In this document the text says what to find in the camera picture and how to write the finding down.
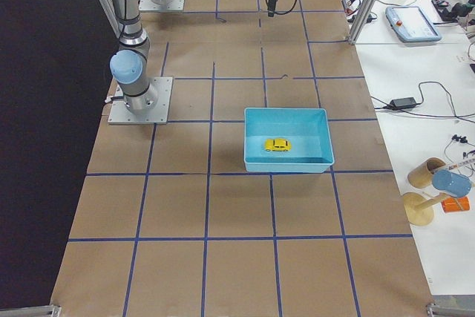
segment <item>tablet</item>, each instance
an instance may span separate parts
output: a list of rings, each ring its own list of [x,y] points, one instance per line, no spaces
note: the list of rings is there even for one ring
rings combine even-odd
[[[387,7],[386,17],[403,42],[434,42],[442,38],[420,7]]]

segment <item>plug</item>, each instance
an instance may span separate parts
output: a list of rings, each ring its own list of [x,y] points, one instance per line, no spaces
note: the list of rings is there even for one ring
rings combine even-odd
[[[401,109],[415,108],[419,103],[413,97],[393,99],[386,105],[384,109],[390,109],[391,111],[398,111]]]

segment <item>blue joint cap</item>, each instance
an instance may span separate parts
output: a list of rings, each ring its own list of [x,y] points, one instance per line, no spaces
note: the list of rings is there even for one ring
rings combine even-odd
[[[472,184],[467,176],[448,170],[436,172],[432,178],[432,185],[439,191],[444,191],[455,198],[462,198],[468,195],[472,188]]]
[[[121,85],[130,85],[142,75],[142,60],[130,50],[121,50],[113,55],[110,66],[112,75]]]

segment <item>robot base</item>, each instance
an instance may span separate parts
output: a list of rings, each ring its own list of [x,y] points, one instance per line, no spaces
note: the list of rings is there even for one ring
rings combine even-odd
[[[108,123],[112,125],[166,124],[170,108],[173,77],[150,78],[150,85],[153,85],[158,92],[157,104],[151,110],[135,114],[127,109],[122,100],[117,100],[112,103]],[[122,96],[122,89],[119,86],[117,86],[114,96]]]
[[[172,0],[168,4],[155,4],[152,0],[141,0],[139,10],[141,13],[173,13],[183,11],[185,0]]]

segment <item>black wall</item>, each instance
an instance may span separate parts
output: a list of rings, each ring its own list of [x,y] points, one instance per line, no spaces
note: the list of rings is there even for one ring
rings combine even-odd
[[[116,47],[98,0],[0,0],[0,309],[50,303]]]

